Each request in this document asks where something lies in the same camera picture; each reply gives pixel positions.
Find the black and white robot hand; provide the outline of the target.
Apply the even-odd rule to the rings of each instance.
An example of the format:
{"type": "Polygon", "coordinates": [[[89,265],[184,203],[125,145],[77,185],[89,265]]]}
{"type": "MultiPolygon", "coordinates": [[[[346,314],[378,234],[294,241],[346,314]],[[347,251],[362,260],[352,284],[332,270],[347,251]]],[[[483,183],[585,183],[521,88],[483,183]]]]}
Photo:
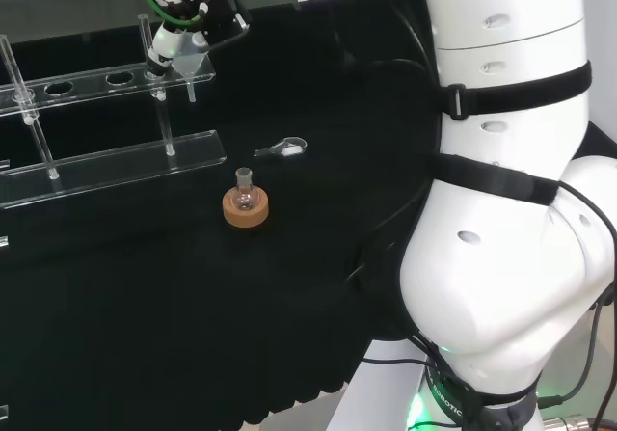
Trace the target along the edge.
{"type": "Polygon", "coordinates": [[[234,0],[146,0],[162,24],[148,47],[149,72],[168,73],[190,41],[200,53],[244,35],[250,20],[234,0]]]}

